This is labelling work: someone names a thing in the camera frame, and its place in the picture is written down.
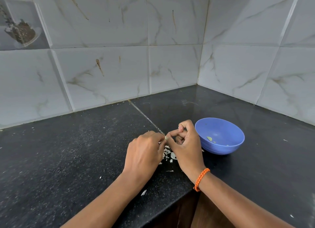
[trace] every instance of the bowl rim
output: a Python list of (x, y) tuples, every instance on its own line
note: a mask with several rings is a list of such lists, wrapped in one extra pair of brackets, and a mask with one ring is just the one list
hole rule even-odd
[[(197, 131), (197, 129), (196, 129), (197, 123), (198, 123), (199, 121), (201, 121), (201, 120), (204, 120), (204, 119), (218, 119), (218, 120), (223, 120), (223, 121), (226, 121), (226, 122), (228, 122), (228, 123), (231, 123), (230, 121), (227, 121), (227, 120), (225, 120), (225, 119), (220, 119), (220, 118), (215, 118), (215, 117), (202, 118), (202, 119), (199, 119), (199, 120), (195, 123), (195, 130), (196, 130), (196, 131)], [(206, 140), (207, 143), (210, 143), (210, 144), (215, 144), (215, 145), (220, 146), (220, 147), (235, 147), (235, 146), (240, 146), (240, 145), (245, 141), (245, 134), (244, 134), (244, 132), (239, 128), (239, 126), (235, 125), (234, 123), (231, 123), (231, 124), (233, 124), (234, 126), (236, 126), (236, 127), (242, 132), (242, 134), (243, 134), (243, 140), (242, 140), (242, 142), (240, 142), (239, 144), (236, 144), (236, 145), (226, 146), (226, 145), (221, 145), (221, 144), (213, 143), (213, 142), (211, 142), (210, 140), (207, 140), (207, 139), (205, 139), (203, 136), (201, 136), (201, 135), (198, 133), (198, 131), (197, 131), (197, 133), (198, 133), (199, 137), (203, 138), (204, 140)]]

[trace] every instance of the hand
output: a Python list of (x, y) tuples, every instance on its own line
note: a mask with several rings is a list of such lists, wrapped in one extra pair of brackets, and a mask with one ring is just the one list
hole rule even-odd
[(154, 131), (134, 139), (129, 143), (122, 174), (134, 178), (143, 187), (162, 161), (165, 143), (165, 136)]
[(177, 130), (168, 132), (166, 136), (167, 144), (175, 153), (180, 168), (195, 183), (206, 167), (203, 162), (200, 138), (193, 123), (191, 120), (181, 122)]

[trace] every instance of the left hand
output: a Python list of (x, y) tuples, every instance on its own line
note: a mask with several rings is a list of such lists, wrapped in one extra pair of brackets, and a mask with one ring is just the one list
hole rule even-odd
[(165, 143), (165, 136), (154, 131), (134, 139), (127, 149), (123, 174), (133, 177), (143, 187), (162, 161)]

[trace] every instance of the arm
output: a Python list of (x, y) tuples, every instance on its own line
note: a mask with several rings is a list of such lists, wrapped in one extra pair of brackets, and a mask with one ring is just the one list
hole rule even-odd
[[(195, 183), (205, 169), (198, 133), (190, 120), (179, 124), (177, 130), (167, 134), (167, 143), (175, 153), (179, 166)], [(207, 172), (199, 189), (222, 211), (237, 228), (292, 228), (291, 225), (256, 205), (219, 178)]]
[(102, 194), (61, 228), (112, 227), (162, 161), (166, 143), (164, 139), (164, 135), (153, 131), (134, 139), (128, 146), (123, 172)]

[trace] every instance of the right hand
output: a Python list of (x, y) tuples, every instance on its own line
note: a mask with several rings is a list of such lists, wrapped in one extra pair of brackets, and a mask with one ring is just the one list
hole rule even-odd
[(191, 182), (195, 183), (206, 166), (203, 162), (200, 138), (193, 123), (191, 120), (181, 122), (177, 130), (168, 132), (166, 136), (167, 144), (175, 153), (180, 168)]

